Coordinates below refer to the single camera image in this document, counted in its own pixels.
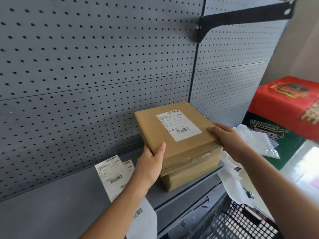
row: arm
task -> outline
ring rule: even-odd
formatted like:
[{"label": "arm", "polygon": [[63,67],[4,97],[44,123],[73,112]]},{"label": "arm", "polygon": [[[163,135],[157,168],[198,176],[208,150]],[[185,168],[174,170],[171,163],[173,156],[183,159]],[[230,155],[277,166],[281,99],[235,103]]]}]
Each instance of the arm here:
[{"label": "arm", "polygon": [[155,156],[147,146],[138,159],[130,181],[110,206],[86,230],[80,239],[123,239],[134,214],[148,189],[157,180],[163,163],[165,143]]},{"label": "arm", "polygon": [[230,127],[215,123],[208,130],[246,170],[285,238],[319,238],[319,208]]}]

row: forearm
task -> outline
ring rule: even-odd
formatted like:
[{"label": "forearm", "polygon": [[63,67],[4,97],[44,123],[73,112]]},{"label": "forearm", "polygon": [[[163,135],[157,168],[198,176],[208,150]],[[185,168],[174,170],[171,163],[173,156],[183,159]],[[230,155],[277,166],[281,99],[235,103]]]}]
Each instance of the forearm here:
[{"label": "forearm", "polygon": [[240,163],[285,238],[319,238],[319,209],[268,161],[250,148]]},{"label": "forearm", "polygon": [[138,181],[130,181],[80,239],[123,239],[145,193]]}]

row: person's left arm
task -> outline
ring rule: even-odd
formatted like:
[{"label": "person's left arm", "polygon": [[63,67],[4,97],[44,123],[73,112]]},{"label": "person's left arm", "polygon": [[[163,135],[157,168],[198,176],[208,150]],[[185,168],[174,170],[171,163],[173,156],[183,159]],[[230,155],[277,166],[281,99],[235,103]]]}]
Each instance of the person's left arm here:
[{"label": "person's left arm", "polygon": [[124,190],[86,230],[80,239],[123,239],[128,232],[134,214],[149,188],[157,180],[163,163],[165,143],[153,156],[144,146],[136,168]]}]

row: green box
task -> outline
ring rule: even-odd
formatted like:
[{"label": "green box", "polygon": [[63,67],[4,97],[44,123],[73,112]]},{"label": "green box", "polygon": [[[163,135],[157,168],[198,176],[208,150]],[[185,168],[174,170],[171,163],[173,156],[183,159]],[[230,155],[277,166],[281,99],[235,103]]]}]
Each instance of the green box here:
[{"label": "green box", "polygon": [[305,142],[305,138],[293,133],[283,126],[267,120],[254,113],[247,112],[242,124],[257,132],[265,132],[269,138],[275,140],[279,145],[275,148],[280,159],[264,156],[276,169],[281,170],[293,154]]}]

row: black plastic basket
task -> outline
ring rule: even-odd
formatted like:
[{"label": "black plastic basket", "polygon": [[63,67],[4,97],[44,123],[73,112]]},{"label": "black plastic basket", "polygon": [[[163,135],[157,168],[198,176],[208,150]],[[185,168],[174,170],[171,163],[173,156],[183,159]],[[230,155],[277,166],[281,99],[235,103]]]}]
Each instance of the black plastic basket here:
[{"label": "black plastic basket", "polygon": [[276,224],[254,208],[223,197],[185,239],[283,238]]}]

